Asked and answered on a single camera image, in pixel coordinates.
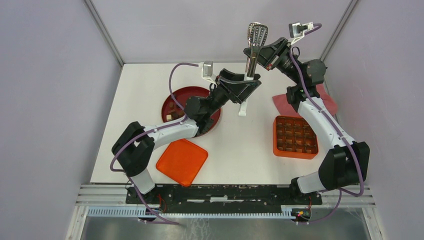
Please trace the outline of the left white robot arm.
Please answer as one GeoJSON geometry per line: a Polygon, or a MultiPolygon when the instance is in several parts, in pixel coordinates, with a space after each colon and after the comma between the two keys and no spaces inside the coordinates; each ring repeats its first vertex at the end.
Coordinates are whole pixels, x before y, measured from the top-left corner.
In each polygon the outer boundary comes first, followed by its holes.
{"type": "Polygon", "coordinates": [[[235,104],[245,102],[260,86],[260,77],[258,73],[246,77],[224,68],[208,96],[193,95],[187,99],[183,117],[149,126],[134,121],[126,127],[111,152],[137,189],[140,200],[151,204],[157,198],[156,184],[147,169],[153,152],[163,145],[205,134],[214,122],[213,115],[228,101],[235,104]]]}

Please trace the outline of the orange compartment chocolate box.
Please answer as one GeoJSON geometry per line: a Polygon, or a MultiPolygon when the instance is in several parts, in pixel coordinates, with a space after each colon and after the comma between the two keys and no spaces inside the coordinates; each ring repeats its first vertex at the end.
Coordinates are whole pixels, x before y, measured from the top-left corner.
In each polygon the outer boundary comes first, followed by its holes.
{"type": "Polygon", "coordinates": [[[317,135],[301,117],[276,116],[272,133],[272,151],[277,157],[311,160],[319,153],[317,135]]]}

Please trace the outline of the metal serving tongs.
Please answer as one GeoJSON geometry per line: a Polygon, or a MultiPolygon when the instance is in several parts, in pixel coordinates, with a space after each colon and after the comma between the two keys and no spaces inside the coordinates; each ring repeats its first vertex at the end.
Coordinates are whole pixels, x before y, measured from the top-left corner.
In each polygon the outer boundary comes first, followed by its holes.
{"type": "Polygon", "coordinates": [[[254,79],[257,56],[265,45],[268,37],[268,27],[260,22],[252,22],[249,24],[247,29],[247,41],[248,48],[250,50],[250,56],[247,58],[244,81],[250,81],[254,79]]]}

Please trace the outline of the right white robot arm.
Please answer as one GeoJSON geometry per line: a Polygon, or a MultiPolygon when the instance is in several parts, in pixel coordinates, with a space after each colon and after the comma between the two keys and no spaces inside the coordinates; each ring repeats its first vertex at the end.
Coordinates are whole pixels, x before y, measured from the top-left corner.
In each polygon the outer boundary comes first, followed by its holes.
{"type": "Polygon", "coordinates": [[[309,124],[327,151],[317,171],[291,180],[289,199],[302,204],[309,193],[339,190],[355,197],[364,194],[370,148],[358,142],[337,123],[327,110],[317,86],[324,82],[326,65],[320,59],[299,61],[284,37],[265,45],[259,53],[243,53],[261,67],[279,70],[296,85],[286,89],[287,102],[309,124]]]}

